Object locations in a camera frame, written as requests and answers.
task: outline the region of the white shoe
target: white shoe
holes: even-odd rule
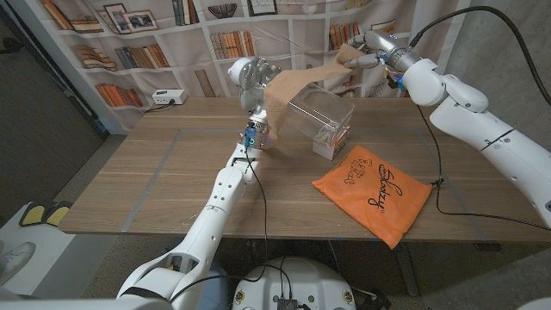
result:
[[[0,257],[0,285],[21,270],[34,254],[36,245],[25,242]]]

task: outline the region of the clear plastic container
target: clear plastic container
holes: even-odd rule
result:
[[[349,128],[354,104],[309,83],[288,104],[286,122],[324,148],[332,148]]]

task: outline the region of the white power strip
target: white power strip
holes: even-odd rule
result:
[[[169,104],[174,99],[174,104],[183,104],[188,98],[185,90],[155,90],[153,101],[156,104]]]

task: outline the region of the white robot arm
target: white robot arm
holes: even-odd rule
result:
[[[391,34],[371,30],[349,41],[371,53],[348,67],[383,63],[403,76],[394,77],[420,106],[440,103],[430,115],[435,127],[479,150],[529,199],[551,227],[551,153],[488,112],[488,99],[453,75],[434,72],[436,64],[421,59]]]
[[[214,181],[207,204],[189,229],[183,242],[172,251],[139,266],[124,282],[117,295],[122,300],[161,298],[175,309],[196,309],[201,299],[208,271],[213,262],[233,207],[255,182],[254,171],[260,169],[261,143],[267,130],[262,84],[279,72],[263,59],[241,59],[239,70],[231,74],[247,91],[242,109],[249,114],[249,124]]]

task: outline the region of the wire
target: wire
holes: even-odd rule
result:
[[[169,106],[174,105],[174,102],[175,102],[174,99],[170,99],[169,104],[164,105],[164,106],[161,106],[161,107],[158,107],[158,108],[148,109],[148,110],[146,111],[146,113],[151,113],[151,112],[162,112],[162,111],[165,111]]]
[[[520,224],[525,224],[525,225],[529,225],[529,226],[533,226],[533,227],[545,229],[545,230],[551,232],[551,228],[549,228],[549,227],[545,227],[545,226],[543,226],[543,225],[539,225],[539,224],[536,224],[536,223],[528,222],[528,221],[526,221],[526,220],[512,219],[512,218],[508,218],[508,217],[505,217],[505,216],[490,215],[490,214],[456,213],[456,212],[446,212],[446,211],[442,211],[442,210],[440,209],[440,204],[439,204],[439,200],[440,200],[440,188],[441,188],[440,185],[442,184],[442,181],[443,181],[443,179],[442,179],[442,156],[441,156],[441,154],[440,154],[440,146],[438,146],[438,141],[436,141],[436,137],[434,136],[434,133],[432,132],[432,129],[430,129],[429,122],[428,122],[427,119],[424,117],[423,111],[421,110],[421,108],[420,108],[419,106],[417,106],[417,109],[419,110],[419,113],[421,114],[421,117],[423,117],[424,124],[425,124],[425,125],[427,126],[427,128],[429,129],[430,136],[431,136],[432,139],[434,140],[434,144],[436,145],[436,151],[437,151],[437,153],[438,153],[438,181],[435,182],[435,185],[436,185],[436,208],[438,209],[438,211],[439,211],[441,214],[446,214],[446,215],[478,216],[478,217],[486,217],[486,218],[497,219],[497,220],[508,220],[508,221],[512,221],[512,222],[516,222],[516,223],[520,223]]]
[[[340,267],[338,266],[338,259],[337,259],[337,254],[335,254],[335,249],[333,249],[333,244],[331,243],[330,240],[327,240],[329,241],[329,246],[331,247],[331,253],[333,253],[333,258],[335,258],[335,264],[337,264],[337,271],[338,271],[338,274],[342,276],[341,274],[341,269]],[[360,293],[364,293],[366,295],[369,295],[371,296],[371,300],[374,301],[377,299],[377,295],[376,294],[373,294],[371,292],[368,292],[368,291],[365,291],[363,289],[359,289],[359,288],[355,288],[353,286],[350,285],[351,288],[355,289],[356,291],[360,292]]]
[[[331,252],[333,253],[333,258],[335,258],[335,264],[337,264],[338,274],[341,275],[341,268],[338,266],[337,254],[335,254],[335,249],[333,249],[333,244],[331,243],[330,240],[327,240],[327,241],[329,241],[329,246],[331,247]]]
[[[282,283],[282,298],[285,298],[283,296],[283,261],[285,261],[285,256],[283,257],[282,259],[282,263],[280,264],[279,268],[280,268],[280,273],[279,273],[279,281]]]
[[[518,45],[520,45],[520,49],[523,51],[523,55],[526,58],[526,62],[528,63],[528,67],[530,68],[530,73],[532,73],[532,77],[536,82],[537,88],[542,93],[545,101],[551,106],[551,96],[549,96],[547,90],[545,89],[545,86],[543,86],[542,80],[540,79],[540,75],[537,73],[536,66],[534,65],[534,61],[532,60],[532,57],[528,52],[528,48],[526,47],[526,43],[524,43],[524,39],[522,35],[520,35],[520,31],[518,31],[518,28],[517,26],[515,26],[515,23],[509,17],[507,17],[507,15],[505,15],[502,11],[498,9],[495,9],[489,6],[473,6],[466,9],[459,9],[455,12],[452,12],[440,18],[437,18],[435,21],[431,22],[430,24],[428,24],[426,27],[424,27],[423,29],[421,29],[421,31],[417,33],[417,35],[413,38],[412,42],[410,43],[410,47],[415,47],[418,44],[419,40],[421,40],[421,37],[423,36],[423,34],[430,28],[437,25],[438,23],[445,21],[451,17],[458,16],[460,14],[464,14],[472,11],[486,11],[486,12],[493,13],[497,17],[501,18],[501,20],[504,21],[507,24],[507,26],[509,26],[509,28],[515,35],[515,38],[517,38]]]
[[[247,162],[249,162],[249,167],[251,168],[252,174],[255,176],[255,178],[258,182],[258,185],[260,186],[260,190],[262,191],[262,197],[263,197],[263,200],[264,200],[264,248],[265,248],[265,261],[264,262],[267,263],[268,262],[268,203],[266,202],[266,195],[264,194],[264,188],[262,187],[262,184],[260,183],[260,180],[258,179],[257,173],[252,168],[251,160],[249,159],[249,154],[247,153],[247,149],[245,149],[245,156],[247,157]],[[198,283],[201,283],[201,282],[205,282],[205,281],[212,280],[212,279],[220,279],[220,278],[229,278],[229,279],[235,279],[235,280],[241,280],[241,281],[247,281],[247,282],[258,282],[260,279],[262,279],[262,277],[264,275],[264,271],[266,270],[266,267],[271,267],[271,268],[275,268],[275,269],[279,270],[279,268],[268,265],[266,263],[263,264],[262,272],[260,273],[260,276],[258,276],[258,278],[256,278],[256,279],[247,279],[247,278],[242,277],[242,276],[207,276],[207,277],[204,277],[202,279],[199,279],[195,282],[190,283],[186,287],[180,289],[178,291],[178,293],[176,293],[174,295],[174,297],[170,298],[170,303],[172,303],[176,298],[178,298],[187,289],[189,289],[192,286],[194,286]],[[290,282],[287,274],[285,274],[285,276],[287,277],[287,279],[289,281],[289,292],[290,292],[291,282]]]

